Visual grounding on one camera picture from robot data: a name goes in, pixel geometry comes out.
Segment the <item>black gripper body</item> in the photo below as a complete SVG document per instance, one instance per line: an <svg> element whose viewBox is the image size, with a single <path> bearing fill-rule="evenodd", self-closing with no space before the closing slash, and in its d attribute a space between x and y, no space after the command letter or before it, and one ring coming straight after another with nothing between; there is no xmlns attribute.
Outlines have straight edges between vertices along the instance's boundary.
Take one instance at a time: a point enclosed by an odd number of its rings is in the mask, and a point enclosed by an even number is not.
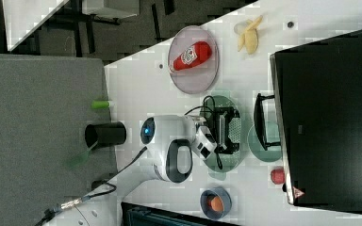
<svg viewBox="0 0 362 226"><path fill-rule="evenodd" d="M206 115L208 126L219 146L217 153L233 154L240 149L241 118L232 107L215 107Z"/></svg>

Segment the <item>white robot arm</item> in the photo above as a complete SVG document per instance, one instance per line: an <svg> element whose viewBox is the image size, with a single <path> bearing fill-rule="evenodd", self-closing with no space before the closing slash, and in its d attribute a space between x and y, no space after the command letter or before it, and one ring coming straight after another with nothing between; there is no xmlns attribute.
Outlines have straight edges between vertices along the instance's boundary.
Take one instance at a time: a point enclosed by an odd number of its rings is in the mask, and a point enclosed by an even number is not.
<svg viewBox="0 0 362 226"><path fill-rule="evenodd" d="M121 202L150 180L182 183L192 173L193 156L227 171L238 159L240 114L232 106L204 106L197 115L148 118L140 129L143 148L118 174L81 198L45 212L42 226L120 226Z"/></svg>

